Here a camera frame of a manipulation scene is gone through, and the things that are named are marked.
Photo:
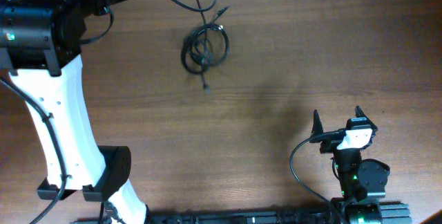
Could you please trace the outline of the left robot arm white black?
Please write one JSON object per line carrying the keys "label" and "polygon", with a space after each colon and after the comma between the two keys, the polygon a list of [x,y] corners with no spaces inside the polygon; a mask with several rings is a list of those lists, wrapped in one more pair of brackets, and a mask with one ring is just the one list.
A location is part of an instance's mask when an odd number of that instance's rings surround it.
{"label": "left robot arm white black", "polygon": [[129,180],[126,146],[99,146],[82,88],[85,18],[112,15],[126,0],[1,0],[4,84],[25,101],[47,164],[38,187],[50,206],[81,192],[101,203],[100,221],[147,223],[149,208]]}

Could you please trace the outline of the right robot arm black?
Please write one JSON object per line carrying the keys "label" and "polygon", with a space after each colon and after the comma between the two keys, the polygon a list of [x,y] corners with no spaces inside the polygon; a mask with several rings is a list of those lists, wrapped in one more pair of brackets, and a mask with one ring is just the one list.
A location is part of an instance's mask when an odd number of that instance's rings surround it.
{"label": "right robot arm black", "polygon": [[361,152],[372,144],[378,127],[355,108],[355,117],[345,127],[325,132],[317,111],[313,114],[311,143],[320,153],[332,155],[333,171],[341,188],[341,198],[331,200],[342,223],[381,223],[379,200],[385,197],[390,167],[375,159],[362,158]]}

